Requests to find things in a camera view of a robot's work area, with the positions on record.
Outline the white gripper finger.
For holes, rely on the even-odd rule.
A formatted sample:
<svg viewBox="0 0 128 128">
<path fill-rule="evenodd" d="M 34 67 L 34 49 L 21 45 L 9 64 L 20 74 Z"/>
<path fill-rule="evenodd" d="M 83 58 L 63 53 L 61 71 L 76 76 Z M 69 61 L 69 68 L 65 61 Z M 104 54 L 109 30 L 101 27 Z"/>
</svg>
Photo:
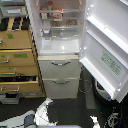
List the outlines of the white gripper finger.
<svg viewBox="0 0 128 128">
<path fill-rule="evenodd" d="M 98 122 L 98 118 L 96 116 L 90 116 L 90 118 L 92 119 L 92 121 L 94 123 L 93 128 L 101 128 L 100 124 Z"/>
</svg>

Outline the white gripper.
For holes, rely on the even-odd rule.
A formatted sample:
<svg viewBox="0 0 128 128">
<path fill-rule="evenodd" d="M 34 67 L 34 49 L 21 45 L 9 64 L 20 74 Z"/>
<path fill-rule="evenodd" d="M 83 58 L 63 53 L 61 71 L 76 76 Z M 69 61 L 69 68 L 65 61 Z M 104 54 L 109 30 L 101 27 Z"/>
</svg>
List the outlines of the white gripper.
<svg viewBox="0 0 128 128">
<path fill-rule="evenodd" d="M 37 126 L 56 126 L 57 122 L 50 122 L 48 118 L 47 108 L 53 102 L 52 99 L 46 98 L 42 103 L 42 107 L 39 107 L 35 113 L 34 121 Z"/>
</svg>

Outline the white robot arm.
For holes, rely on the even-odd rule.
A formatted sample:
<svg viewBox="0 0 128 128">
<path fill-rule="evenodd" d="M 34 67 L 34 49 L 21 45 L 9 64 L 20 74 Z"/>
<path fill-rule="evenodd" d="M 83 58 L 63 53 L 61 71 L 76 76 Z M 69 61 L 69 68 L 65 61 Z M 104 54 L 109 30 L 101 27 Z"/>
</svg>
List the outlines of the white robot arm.
<svg viewBox="0 0 128 128">
<path fill-rule="evenodd" d="M 0 128 L 81 128 L 78 125 L 58 125 L 50 122 L 48 118 L 48 106 L 52 100 L 47 98 L 37 111 L 29 110 L 23 115 L 12 117 L 0 122 Z"/>
</svg>

